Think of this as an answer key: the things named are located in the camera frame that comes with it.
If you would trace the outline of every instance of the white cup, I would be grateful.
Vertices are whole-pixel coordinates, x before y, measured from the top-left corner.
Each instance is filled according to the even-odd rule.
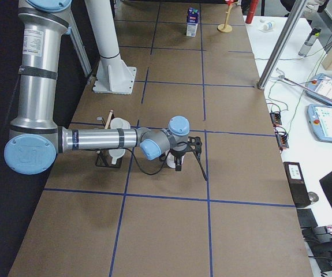
[[[117,160],[125,155],[124,149],[109,149],[109,155],[112,157],[112,164],[116,164]]]
[[[182,156],[182,158],[181,158],[181,164],[184,163],[184,157],[185,157],[185,155]],[[167,165],[168,165],[169,167],[171,167],[172,169],[176,168],[176,164],[175,164],[175,156],[172,155],[171,153],[169,153],[168,156],[167,156],[167,159],[166,159],[166,163],[167,163]]]
[[[115,117],[110,121],[110,128],[111,129],[130,129],[131,125],[128,121],[126,121],[120,117]]]

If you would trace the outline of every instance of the small carton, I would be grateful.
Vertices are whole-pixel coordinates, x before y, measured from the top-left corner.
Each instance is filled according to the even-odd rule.
[[[199,21],[199,10],[194,8],[188,9],[188,14],[186,16],[186,35],[187,36],[195,36],[196,30],[198,28],[198,21]]]

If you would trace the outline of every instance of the white stand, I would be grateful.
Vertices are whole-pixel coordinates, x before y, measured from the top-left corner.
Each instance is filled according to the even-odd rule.
[[[136,68],[121,59],[109,0],[85,0],[100,53],[94,92],[131,94]]]

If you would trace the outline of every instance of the white desk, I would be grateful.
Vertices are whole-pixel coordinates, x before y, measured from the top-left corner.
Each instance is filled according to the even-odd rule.
[[[271,32],[260,31],[259,28],[263,25],[263,23],[260,22],[260,19],[275,21],[274,30]],[[256,16],[254,17],[252,24],[247,25],[249,39],[251,41],[253,53],[256,58],[257,69],[260,75],[264,70],[267,60],[262,61],[257,60],[257,58],[268,59],[270,57],[281,30],[285,25],[286,19],[287,18],[282,17]],[[304,18],[301,18],[280,58],[300,58],[297,53],[310,31],[311,27],[308,25],[307,21]],[[321,49],[322,46],[317,40],[308,55]],[[301,60],[279,61],[277,67],[285,72],[285,76],[288,79],[297,83],[302,83],[307,81],[309,77],[315,75],[316,69],[314,71],[312,70],[315,68],[317,61],[320,60],[321,55],[323,54],[324,51],[319,51],[315,55]],[[332,77],[332,72],[324,70],[322,65],[319,66],[318,73],[326,73]],[[278,75],[277,72],[274,72],[272,77]],[[267,83],[264,90],[266,97],[274,82],[275,79],[271,78]],[[288,131],[289,122],[293,118],[301,93],[301,88],[293,87],[280,81],[277,82],[271,90],[270,96],[272,98],[288,104],[289,111],[283,111],[281,113],[283,127]],[[285,109],[284,104],[278,102],[275,103],[280,105],[282,110]],[[319,201],[310,207],[318,225],[325,226],[332,224],[332,208],[323,193],[319,180],[332,171],[332,143],[323,143],[315,140],[306,117],[307,106],[311,103],[319,104],[319,102],[303,95],[289,133],[288,143],[290,148],[283,151],[281,158],[283,162],[300,163],[307,191],[315,192],[319,196]],[[312,261],[311,264],[314,273],[319,273],[319,271],[316,272],[316,268],[313,266],[316,262]]]

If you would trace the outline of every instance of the blue tablet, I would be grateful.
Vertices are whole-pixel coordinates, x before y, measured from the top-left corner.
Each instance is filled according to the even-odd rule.
[[[306,87],[318,93],[305,91],[309,97],[332,106],[332,102],[327,100],[332,100],[332,78],[330,76],[323,73],[318,74],[312,78],[312,82],[307,83]]]
[[[310,104],[307,116],[316,138],[332,143],[332,106]]]

